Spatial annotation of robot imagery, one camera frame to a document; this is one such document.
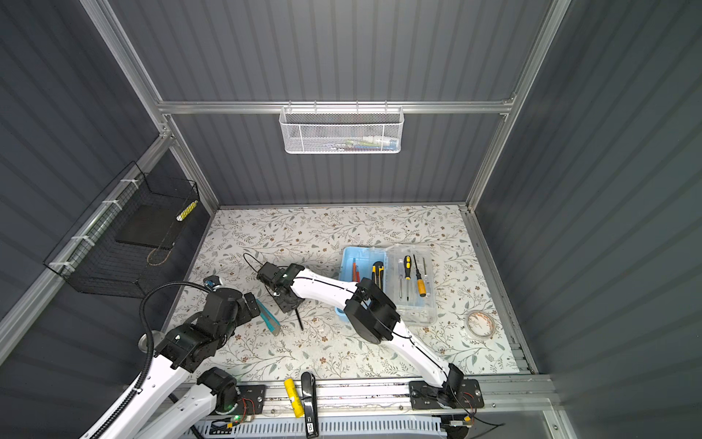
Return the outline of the clear handle screwdriver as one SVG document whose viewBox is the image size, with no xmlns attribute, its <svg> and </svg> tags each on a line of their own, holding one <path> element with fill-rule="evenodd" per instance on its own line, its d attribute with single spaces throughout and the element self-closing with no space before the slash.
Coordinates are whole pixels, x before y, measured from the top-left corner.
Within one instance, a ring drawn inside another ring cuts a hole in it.
<svg viewBox="0 0 702 439">
<path fill-rule="evenodd" d="M 404 282 L 404 269 L 403 269 L 403 263 L 398 262 L 398 274 L 397 274 L 397 283 L 398 283 L 398 299 L 401 301 L 403 298 L 403 282 Z"/>
</svg>

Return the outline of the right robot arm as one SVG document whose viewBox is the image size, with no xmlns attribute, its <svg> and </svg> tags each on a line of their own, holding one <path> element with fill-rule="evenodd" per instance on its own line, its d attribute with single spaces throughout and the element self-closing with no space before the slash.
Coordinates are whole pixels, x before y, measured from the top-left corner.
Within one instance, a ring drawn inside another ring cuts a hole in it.
<svg viewBox="0 0 702 439">
<path fill-rule="evenodd" d="M 375 345 L 386 344 L 409 362 L 440 406 L 455 408 L 460 404 L 464 373 L 413 335 L 394 302 L 369 278 L 343 282 L 295 263 L 287 267 L 265 263 L 257 279 L 280 298 L 312 299 L 342 308 L 360 338 Z"/>
</svg>

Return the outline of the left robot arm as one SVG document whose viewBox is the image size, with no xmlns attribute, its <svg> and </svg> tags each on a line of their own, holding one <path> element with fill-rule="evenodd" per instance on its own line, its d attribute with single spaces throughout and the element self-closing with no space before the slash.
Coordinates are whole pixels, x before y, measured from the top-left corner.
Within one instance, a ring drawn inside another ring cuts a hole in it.
<svg viewBox="0 0 702 439">
<path fill-rule="evenodd" d="M 218 285 L 184 282 L 207 294 L 206 305 L 186 323 L 155 342 L 146 329 L 146 361 L 140 374 L 102 417 L 83 434 L 84 438 L 179 438 L 201 419 L 215 413 L 227 427 L 261 411 L 261 399 L 239 391 L 237 380 L 223 369 L 203 372 L 195 385 L 171 407 L 154 418 L 162 402 L 201 363 L 213 357 L 234 335 L 235 329 L 261 314 L 254 294 Z"/>
</svg>

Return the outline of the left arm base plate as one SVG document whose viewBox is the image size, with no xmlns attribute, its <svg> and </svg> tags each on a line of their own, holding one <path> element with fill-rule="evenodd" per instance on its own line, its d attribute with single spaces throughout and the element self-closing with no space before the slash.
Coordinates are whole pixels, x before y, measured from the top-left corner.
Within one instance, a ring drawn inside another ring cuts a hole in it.
<svg viewBox="0 0 702 439">
<path fill-rule="evenodd" d="M 230 386 L 217 396 L 214 413 L 228 416 L 261 414 L 266 390 L 265 385 Z"/>
</svg>

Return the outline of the teal tool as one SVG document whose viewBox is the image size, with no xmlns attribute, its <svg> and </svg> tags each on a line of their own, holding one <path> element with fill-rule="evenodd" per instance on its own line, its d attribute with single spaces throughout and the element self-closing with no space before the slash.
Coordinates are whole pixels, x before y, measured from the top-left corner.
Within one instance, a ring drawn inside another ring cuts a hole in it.
<svg viewBox="0 0 702 439">
<path fill-rule="evenodd" d="M 259 299 L 256 300 L 257 306 L 259 307 L 260 317 L 265 323 L 268 331 L 270 331 L 275 337 L 279 336 L 281 333 L 281 325 L 277 318 L 272 314 L 272 312 L 261 303 Z"/>
</svg>

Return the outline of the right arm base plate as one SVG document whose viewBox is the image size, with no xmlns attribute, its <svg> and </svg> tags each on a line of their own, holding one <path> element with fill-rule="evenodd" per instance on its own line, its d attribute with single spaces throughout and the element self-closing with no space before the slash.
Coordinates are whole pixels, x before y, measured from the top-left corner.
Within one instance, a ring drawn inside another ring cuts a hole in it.
<svg viewBox="0 0 702 439">
<path fill-rule="evenodd" d="M 434 388 L 421 380 L 409 382 L 409 398 L 413 410 L 484 408 L 484 397 L 477 380 L 464 378 L 456 390 Z"/>
</svg>

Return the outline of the black yellow screwdriver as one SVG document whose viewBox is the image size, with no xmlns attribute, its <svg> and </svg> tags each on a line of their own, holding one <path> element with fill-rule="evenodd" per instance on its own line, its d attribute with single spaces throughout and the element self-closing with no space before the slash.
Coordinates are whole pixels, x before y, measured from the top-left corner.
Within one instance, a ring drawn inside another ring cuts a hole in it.
<svg viewBox="0 0 702 439">
<path fill-rule="evenodd" d="M 405 255 L 403 258 L 403 270 L 404 270 L 404 284 L 406 290 L 406 300 L 410 301 L 411 294 L 411 269 L 412 269 L 412 258 L 409 254 Z"/>
</svg>

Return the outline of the blue plastic tool box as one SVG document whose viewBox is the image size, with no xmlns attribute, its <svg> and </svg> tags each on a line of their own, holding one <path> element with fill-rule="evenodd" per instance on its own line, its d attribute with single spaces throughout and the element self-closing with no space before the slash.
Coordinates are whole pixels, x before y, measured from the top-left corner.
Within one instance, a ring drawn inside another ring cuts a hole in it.
<svg viewBox="0 0 702 439">
<path fill-rule="evenodd" d="M 405 284 L 403 282 L 403 298 L 398 299 L 398 262 L 403 263 L 405 255 L 412 258 L 411 269 L 411 294 L 409 301 L 406 300 Z M 426 284 L 427 296 L 420 297 L 417 288 L 415 274 L 415 264 L 413 255 L 416 256 L 422 278 Z M 431 286 L 433 279 L 433 269 L 431 268 L 431 251 L 427 244 L 409 245 L 395 244 L 385 248 L 376 247 L 347 247 L 342 254 L 341 272 L 339 279 L 342 281 L 352 280 L 352 263 L 356 260 L 360 280 L 369 278 L 372 280 L 372 265 L 376 261 L 384 263 L 384 294 L 396 305 L 403 321 L 409 326 L 430 326 L 438 319 L 436 305 L 436 293 Z"/>
</svg>

